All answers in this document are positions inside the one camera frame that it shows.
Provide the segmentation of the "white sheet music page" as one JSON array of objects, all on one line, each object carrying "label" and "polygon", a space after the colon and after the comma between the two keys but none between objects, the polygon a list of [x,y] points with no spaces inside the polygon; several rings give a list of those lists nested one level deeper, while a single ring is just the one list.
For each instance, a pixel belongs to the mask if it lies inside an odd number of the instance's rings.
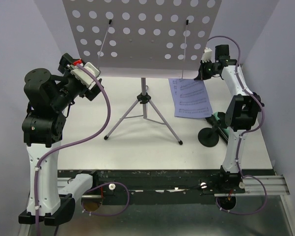
[{"label": "white sheet music page", "polygon": [[180,118],[207,118],[213,113],[203,81],[169,79],[174,102],[174,116]]}]

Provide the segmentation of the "green toy microphone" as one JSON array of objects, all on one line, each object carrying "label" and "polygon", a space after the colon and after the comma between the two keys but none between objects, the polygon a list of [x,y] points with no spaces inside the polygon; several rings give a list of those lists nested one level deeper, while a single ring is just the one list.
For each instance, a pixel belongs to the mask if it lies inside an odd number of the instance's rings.
[{"label": "green toy microphone", "polygon": [[218,134],[228,139],[229,138],[229,129],[225,122],[225,113],[224,112],[216,112],[213,114],[216,122],[219,124],[219,127],[217,129]]}]

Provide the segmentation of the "lilac tripod music stand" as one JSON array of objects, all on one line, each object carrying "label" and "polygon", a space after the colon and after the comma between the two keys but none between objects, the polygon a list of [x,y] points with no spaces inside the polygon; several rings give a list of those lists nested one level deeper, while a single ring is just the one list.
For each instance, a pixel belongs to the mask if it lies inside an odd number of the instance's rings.
[{"label": "lilac tripod music stand", "polygon": [[80,57],[103,76],[139,77],[144,119],[154,103],[146,78],[192,79],[208,42],[219,0],[65,0]]}]

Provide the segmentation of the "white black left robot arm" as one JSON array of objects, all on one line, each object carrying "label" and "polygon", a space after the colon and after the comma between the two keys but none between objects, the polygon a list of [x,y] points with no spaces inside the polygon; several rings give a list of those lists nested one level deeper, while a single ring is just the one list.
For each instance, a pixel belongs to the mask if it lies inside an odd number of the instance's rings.
[{"label": "white black left robot arm", "polygon": [[58,154],[68,111],[76,97],[93,100],[99,93],[94,77],[100,70],[89,62],[64,54],[60,76],[37,68],[25,76],[24,92],[29,100],[22,124],[30,161],[30,196],[19,215],[21,224],[43,222],[59,226],[69,222],[83,193],[94,194],[99,182],[93,172],[80,171],[63,189],[58,188]]}]

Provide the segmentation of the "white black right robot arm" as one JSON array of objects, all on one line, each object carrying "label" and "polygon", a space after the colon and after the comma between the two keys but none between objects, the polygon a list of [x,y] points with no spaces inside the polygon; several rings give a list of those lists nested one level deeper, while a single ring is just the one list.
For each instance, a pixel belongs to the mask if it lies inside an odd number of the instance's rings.
[{"label": "white black right robot arm", "polygon": [[219,119],[211,128],[199,131],[198,140],[206,147],[214,147],[219,141],[217,131],[229,130],[226,156],[215,182],[215,187],[226,193],[240,184],[244,142],[247,134],[254,131],[256,118],[264,105],[260,96],[248,88],[238,61],[230,57],[228,45],[218,45],[214,51],[204,50],[196,80],[204,81],[215,75],[226,83],[232,100],[225,113],[217,114]]}]

